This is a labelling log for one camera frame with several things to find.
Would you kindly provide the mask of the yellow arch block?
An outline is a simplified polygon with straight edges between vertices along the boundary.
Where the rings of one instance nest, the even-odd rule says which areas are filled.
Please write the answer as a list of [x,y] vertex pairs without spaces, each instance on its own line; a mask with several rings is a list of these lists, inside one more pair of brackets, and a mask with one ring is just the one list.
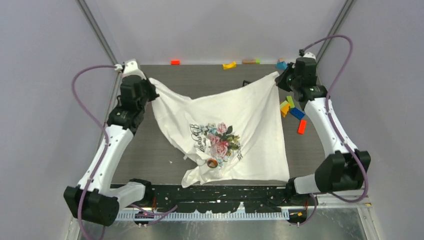
[[233,61],[231,63],[225,63],[225,64],[222,65],[223,70],[234,69],[236,67],[237,67],[237,63],[235,61]]

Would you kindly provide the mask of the red orange flat block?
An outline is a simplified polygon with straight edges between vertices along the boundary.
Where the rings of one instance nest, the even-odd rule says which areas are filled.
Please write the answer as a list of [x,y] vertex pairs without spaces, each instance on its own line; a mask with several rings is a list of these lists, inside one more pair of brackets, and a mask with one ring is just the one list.
[[297,133],[298,133],[298,134],[300,134],[300,135],[303,135],[303,134],[305,133],[306,126],[307,126],[307,121],[306,121],[306,120],[304,120],[304,119],[302,119],[302,120],[299,122],[299,126],[298,126],[298,129],[297,129]]

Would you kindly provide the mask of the yellow orange block cluster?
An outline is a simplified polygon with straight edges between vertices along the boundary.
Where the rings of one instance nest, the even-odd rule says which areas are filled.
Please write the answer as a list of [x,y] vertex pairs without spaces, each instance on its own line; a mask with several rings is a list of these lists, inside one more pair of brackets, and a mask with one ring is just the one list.
[[288,112],[290,111],[290,109],[291,109],[291,105],[290,105],[290,103],[288,102],[288,101],[283,101],[283,102],[281,102],[280,103],[280,105],[279,105],[279,107],[280,107],[280,113],[281,113],[281,116],[283,117],[283,118],[285,118],[286,117],[286,115],[288,114]]

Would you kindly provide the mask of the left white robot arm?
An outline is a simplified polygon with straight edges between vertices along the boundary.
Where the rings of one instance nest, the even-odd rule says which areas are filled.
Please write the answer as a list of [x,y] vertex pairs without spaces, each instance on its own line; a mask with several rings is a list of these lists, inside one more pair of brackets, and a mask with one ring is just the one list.
[[131,204],[148,207],[153,202],[151,182],[131,179],[111,188],[121,157],[144,120],[146,104],[159,97],[156,88],[142,73],[126,73],[120,85],[117,106],[110,112],[104,138],[84,176],[75,187],[68,186],[64,199],[73,217],[110,226],[120,210]]

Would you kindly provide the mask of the blue studded brick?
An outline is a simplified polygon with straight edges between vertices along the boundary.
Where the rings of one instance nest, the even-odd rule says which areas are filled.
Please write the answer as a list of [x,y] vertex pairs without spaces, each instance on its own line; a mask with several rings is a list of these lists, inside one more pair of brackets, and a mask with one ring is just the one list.
[[296,107],[291,108],[289,112],[292,116],[294,116],[298,120],[302,120],[305,117],[305,113],[303,113],[301,110],[299,110]]

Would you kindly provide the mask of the round orange blue brooch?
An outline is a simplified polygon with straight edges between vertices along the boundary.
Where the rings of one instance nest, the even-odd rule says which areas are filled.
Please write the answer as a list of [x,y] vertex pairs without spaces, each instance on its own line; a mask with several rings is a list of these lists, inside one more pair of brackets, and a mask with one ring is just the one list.
[[218,161],[217,161],[217,160],[215,160],[215,159],[208,159],[208,160],[206,161],[206,165],[207,165],[209,168],[211,168],[211,169],[215,169],[215,168],[217,168],[217,167],[219,166],[219,163],[218,163]]

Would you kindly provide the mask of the light blue roof block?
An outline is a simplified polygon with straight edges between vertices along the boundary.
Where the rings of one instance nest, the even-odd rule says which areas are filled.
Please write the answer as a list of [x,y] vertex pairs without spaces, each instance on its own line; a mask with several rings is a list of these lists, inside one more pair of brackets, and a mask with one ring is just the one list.
[[276,63],[276,65],[275,65],[275,67],[277,69],[279,69],[279,70],[283,70],[284,71],[288,67],[288,64],[287,64],[287,62],[285,61],[284,58],[279,58],[278,61],[277,61],[277,63]]

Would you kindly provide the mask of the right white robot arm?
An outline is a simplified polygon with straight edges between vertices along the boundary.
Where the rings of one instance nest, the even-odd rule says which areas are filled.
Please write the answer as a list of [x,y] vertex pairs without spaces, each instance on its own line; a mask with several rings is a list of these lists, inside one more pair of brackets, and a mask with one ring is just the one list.
[[293,92],[294,99],[309,117],[324,149],[325,160],[313,174],[291,178],[285,198],[299,205],[306,194],[360,189],[371,162],[367,151],[360,151],[338,120],[327,89],[317,84],[317,62],[308,52],[290,62],[275,80],[276,85]]

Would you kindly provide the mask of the lime green flat block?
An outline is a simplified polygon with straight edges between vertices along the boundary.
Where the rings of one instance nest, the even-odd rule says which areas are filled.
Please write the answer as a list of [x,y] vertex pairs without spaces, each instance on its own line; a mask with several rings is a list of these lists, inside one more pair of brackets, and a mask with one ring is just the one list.
[[295,106],[295,103],[294,103],[294,100],[293,100],[293,98],[292,98],[292,96],[288,95],[288,96],[286,97],[286,100],[287,100],[287,102],[289,103],[289,105],[290,105],[290,108],[291,108],[291,109],[293,109],[293,108],[295,108],[295,107],[296,107],[296,106]]

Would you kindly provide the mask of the small red block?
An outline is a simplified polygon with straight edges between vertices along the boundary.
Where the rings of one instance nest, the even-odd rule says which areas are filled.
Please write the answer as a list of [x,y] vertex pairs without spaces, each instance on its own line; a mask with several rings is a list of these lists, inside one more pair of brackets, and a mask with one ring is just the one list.
[[170,61],[170,64],[171,64],[171,65],[180,65],[180,64],[181,64],[181,62],[180,62],[180,60],[177,60],[177,59],[176,59],[176,60],[171,60],[171,61]]

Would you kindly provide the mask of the white floral t-shirt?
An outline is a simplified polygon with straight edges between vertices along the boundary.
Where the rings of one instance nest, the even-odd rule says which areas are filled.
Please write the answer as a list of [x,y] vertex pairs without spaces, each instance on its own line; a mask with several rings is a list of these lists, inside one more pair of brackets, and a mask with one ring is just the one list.
[[[150,79],[159,94],[151,104],[159,129],[196,164],[186,171],[182,187],[229,180],[289,180],[278,75],[272,72],[244,87],[196,99]],[[208,167],[209,159],[219,166]]]

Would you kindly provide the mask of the tan and green block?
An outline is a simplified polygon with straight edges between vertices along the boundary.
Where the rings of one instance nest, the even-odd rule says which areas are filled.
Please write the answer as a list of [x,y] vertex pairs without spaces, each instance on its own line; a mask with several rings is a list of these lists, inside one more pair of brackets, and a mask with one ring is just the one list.
[[256,59],[243,59],[242,60],[242,64],[244,65],[250,65],[250,64],[260,64],[261,60],[256,58]]

